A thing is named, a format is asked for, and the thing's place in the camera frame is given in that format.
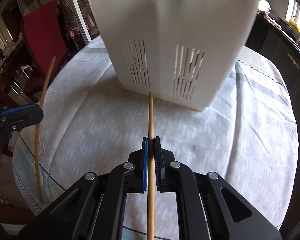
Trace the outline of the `red wooden chair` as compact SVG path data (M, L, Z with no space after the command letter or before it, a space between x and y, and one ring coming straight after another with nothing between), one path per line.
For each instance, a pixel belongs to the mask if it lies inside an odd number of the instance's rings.
M25 15L20 26L23 42L33 61L33 71L23 89L23 93L29 96L43 88L52 59L56 58L51 80L59 73L68 55L58 24L57 0Z

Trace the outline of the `patterned light tablecloth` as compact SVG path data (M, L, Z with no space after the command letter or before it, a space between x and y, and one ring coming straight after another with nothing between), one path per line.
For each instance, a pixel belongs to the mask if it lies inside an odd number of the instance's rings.
M45 92L13 156L18 239L281 239L298 132L278 69L243 48L197 111L124 89L102 39Z

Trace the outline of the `glass sliding door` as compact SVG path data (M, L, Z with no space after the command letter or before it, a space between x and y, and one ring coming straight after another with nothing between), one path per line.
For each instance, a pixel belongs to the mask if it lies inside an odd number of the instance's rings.
M70 4L71 4L71 9L75 16L77 25L78 25L81 35L83 37L83 40L85 41L85 44L88 44L91 41L91 37L90 37L89 31L87 29L87 26L85 24L84 18L82 16L78 1L70 0Z

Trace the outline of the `white plastic utensil holder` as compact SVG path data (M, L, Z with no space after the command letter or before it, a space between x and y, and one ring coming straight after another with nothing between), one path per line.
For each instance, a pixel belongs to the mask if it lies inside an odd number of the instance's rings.
M246 43L260 0L88 0L126 90L203 111Z

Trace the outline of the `wooden chopstick three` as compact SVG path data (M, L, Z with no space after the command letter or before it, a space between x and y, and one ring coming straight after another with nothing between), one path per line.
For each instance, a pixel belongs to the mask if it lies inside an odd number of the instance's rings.
M148 183L147 183L147 240L154 239L155 229L155 160L154 160L153 95L148 102Z

